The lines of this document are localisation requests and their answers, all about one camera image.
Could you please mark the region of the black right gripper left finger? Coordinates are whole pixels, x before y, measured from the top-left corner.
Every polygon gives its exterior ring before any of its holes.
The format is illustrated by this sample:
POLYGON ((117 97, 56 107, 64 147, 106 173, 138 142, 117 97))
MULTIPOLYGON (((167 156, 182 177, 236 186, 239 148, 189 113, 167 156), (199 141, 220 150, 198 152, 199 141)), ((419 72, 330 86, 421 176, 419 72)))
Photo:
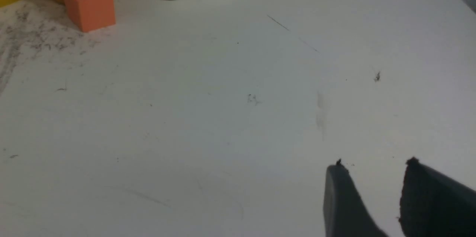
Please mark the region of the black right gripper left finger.
POLYGON ((386 237, 367 211, 341 160, 326 169, 323 215, 327 237, 386 237))

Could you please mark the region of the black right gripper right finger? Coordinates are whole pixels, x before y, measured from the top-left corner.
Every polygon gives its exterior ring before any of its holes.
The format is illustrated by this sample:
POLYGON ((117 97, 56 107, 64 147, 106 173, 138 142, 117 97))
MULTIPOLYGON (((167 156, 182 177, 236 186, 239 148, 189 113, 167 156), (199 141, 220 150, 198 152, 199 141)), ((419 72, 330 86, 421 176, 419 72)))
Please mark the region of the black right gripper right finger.
POLYGON ((400 198, 399 223, 406 237, 474 237, 476 192, 408 159, 400 198))

